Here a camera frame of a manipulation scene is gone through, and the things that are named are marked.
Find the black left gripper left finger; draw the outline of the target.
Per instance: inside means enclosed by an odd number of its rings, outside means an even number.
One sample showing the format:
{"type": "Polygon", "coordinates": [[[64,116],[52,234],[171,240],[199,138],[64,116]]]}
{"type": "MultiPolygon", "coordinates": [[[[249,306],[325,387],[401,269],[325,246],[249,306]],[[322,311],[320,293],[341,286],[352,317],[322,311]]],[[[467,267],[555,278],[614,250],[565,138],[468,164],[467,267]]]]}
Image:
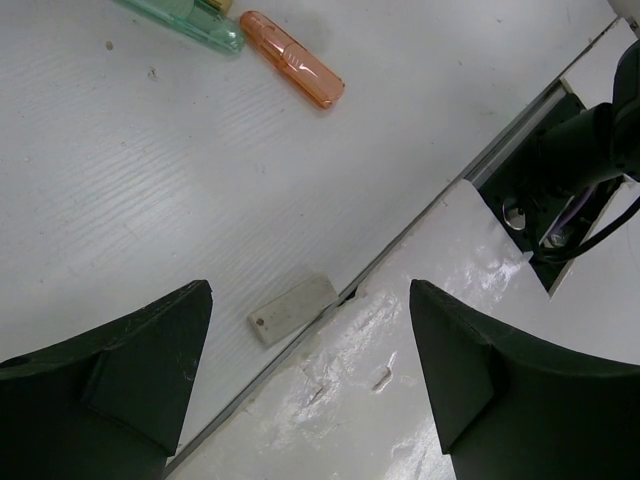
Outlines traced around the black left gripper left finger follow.
{"type": "Polygon", "coordinates": [[[213,307],[192,281],[1,364],[4,479],[160,479],[178,448],[213,307]]]}

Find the grey rectangular eraser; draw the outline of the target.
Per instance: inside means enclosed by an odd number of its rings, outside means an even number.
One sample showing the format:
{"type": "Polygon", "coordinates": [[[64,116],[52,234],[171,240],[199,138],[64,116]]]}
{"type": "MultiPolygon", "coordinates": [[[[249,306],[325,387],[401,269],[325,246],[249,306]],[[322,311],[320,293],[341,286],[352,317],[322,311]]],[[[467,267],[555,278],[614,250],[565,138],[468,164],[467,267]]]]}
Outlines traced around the grey rectangular eraser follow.
{"type": "Polygon", "coordinates": [[[339,296],[325,274],[316,274],[248,315],[265,346],[272,346],[315,320],[339,296]]]}

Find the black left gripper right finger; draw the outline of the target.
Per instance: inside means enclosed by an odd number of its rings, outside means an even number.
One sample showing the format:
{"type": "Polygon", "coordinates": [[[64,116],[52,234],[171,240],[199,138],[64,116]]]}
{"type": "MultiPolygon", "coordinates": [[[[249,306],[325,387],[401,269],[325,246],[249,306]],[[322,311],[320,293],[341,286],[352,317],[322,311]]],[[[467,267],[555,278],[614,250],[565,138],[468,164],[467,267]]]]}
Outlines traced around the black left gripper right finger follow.
{"type": "Polygon", "coordinates": [[[459,479],[635,479],[639,369],[410,286],[412,328],[442,452],[459,479]]]}

